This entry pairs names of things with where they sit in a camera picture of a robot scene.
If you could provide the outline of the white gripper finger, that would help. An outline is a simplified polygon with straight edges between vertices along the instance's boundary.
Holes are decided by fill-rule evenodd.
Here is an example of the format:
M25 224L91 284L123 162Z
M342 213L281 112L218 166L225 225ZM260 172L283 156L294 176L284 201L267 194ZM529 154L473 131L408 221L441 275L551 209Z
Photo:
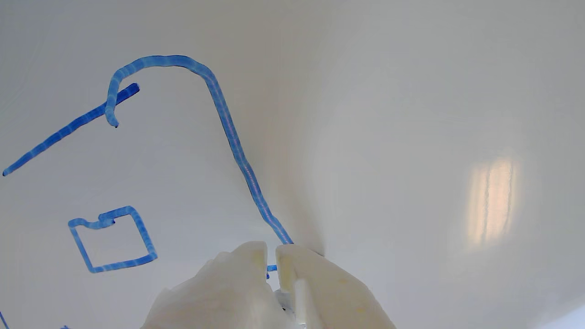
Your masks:
M305 329L393 329L370 289L320 254L300 245L276 248L276 298Z
M296 329L266 281L267 245L221 252L155 299L144 329Z

